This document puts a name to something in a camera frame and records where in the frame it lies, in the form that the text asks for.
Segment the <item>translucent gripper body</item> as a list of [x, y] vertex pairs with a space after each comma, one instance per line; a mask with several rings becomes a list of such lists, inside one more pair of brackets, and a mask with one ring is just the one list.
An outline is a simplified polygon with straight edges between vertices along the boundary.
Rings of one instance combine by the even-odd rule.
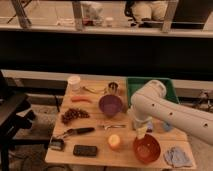
[[138, 119], [135, 119], [133, 121], [133, 127], [136, 131], [136, 137], [138, 139], [143, 139], [146, 132], [147, 132], [147, 129], [148, 129], [148, 122], [150, 121], [150, 118], [147, 118], [145, 120], [138, 120]]

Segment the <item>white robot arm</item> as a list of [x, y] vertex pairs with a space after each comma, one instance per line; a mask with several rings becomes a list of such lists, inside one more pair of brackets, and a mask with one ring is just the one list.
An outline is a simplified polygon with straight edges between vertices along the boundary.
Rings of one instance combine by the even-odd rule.
[[131, 96], [131, 109], [139, 116], [162, 120], [213, 145], [213, 114], [165, 99], [166, 87], [150, 80]]

